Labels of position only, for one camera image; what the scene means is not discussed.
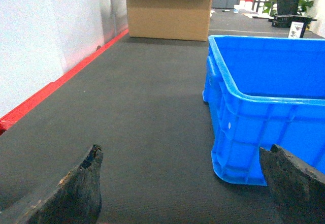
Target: cardboard box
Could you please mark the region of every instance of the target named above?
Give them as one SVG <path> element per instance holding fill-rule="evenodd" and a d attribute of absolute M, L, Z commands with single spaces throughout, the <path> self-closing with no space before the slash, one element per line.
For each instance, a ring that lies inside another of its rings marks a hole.
<path fill-rule="evenodd" d="M 212 0 L 126 0 L 131 37 L 206 41 Z"/>

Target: white sign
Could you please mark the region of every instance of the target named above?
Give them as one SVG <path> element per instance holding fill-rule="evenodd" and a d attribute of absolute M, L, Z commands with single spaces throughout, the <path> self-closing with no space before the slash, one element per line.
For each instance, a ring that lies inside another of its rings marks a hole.
<path fill-rule="evenodd" d="M 289 32 L 289 39 L 299 39 L 301 31 L 303 30 L 304 23 L 303 22 L 292 22 Z"/>

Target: floor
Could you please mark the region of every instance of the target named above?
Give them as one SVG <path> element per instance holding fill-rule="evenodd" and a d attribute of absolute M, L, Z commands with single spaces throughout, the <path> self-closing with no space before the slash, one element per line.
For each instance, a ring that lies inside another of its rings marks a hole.
<path fill-rule="evenodd" d="M 211 35 L 287 33 L 220 10 L 211 18 Z M 64 175 L 96 143 L 101 223 L 282 223 L 267 187 L 227 184 L 212 170 L 207 48 L 122 38 L 0 137 L 0 206 Z"/>

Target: crate rim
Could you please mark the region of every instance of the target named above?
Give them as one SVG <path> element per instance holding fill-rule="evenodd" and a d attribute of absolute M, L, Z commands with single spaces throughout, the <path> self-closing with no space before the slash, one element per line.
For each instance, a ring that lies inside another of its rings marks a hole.
<path fill-rule="evenodd" d="M 290 105 L 305 105 L 305 106 L 325 106 L 325 100 L 321 100 L 321 99 L 302 99 L 302 98 L 284 98 L 284 97 L 262 97 L 262 96 L 253 96 L 253 95 L 247 95 L 242 93 L 230 71 L 228 70 L 222 54 L 220 53 L 220 50 L 217 46 L 217 43 L 215 41 L 215 38 L 228 38 L 228 37 L 232 37 L 232 38 L 248 38 L 248 39 L 269 39 L 269 40 L 290 40 L 290 41 L 294 41 L 294 42 L 300 42 L 302 39 L 288 39 L 288 38 L 274 38 L 274 37 L 252 37 L 252 36 L 235 36 L 235 35 L 210 35 L 208 37 L 208 41 L 209 41 L 209 45 L 211 46 L 211 51 L 213 53 L 213 57 L 219 57 L 218 60 L 216 60 L 216 64 L 219 68 L 219 70 L 221 71 L 221 75 L 222 78 L 225 81 L 225 85 L 227 87 L 228 92 L 241 99 L 241 100 L 245 100 L 245 101 L 249 101 L 249 102 L 258 102 L 258 103 L 267 103 L 267 104 L 290 104 Z M 308 40 L 313 40 L 313 41 L 321 41 L 321 42 L 325 42 L 325 39 L 303 39 L 304 41 L 308 41 Z"/>

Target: red strip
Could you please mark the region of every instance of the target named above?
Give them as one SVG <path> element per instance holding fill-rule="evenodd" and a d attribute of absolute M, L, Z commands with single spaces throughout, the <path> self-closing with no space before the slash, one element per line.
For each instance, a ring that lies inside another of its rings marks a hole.
<path fill-rule="evenodd" d="M 118 36 L 113 38 L 110 42 L 106 43 L 102 48 L 95 51 L 93 54 L 83 59 L 75 67 L 73 67 L 70 71 L 65 73 L 62 77 L 57 79 L 55 82 L 49 83 L 44 88 L 36 92 L 30 98 L 28 98 L 26 101 L 24 101 L 19 106 L 17 106 L 12 111 L 10 111 L 8 114 L 3 116 L 0 119 L 0 135 L 4 130 L 8 130 L 13 124 L 15 124 L 18 120 L 20 120 L 35 106 L 37 106 L 40 102 L 42 102 L 44 99 L 49 97 L 54 91 L 60 88 L 63 84 L 65 84 L 69 79 L 75 76 L 82 69 L 84 69 L 89 63 L 95 60 L 98 56 L 100 56 L 104 51 L 110 48 L 113 44 L 115 44 L 127 33 L 128 33 L 128 29 L 120 33 Z"/>

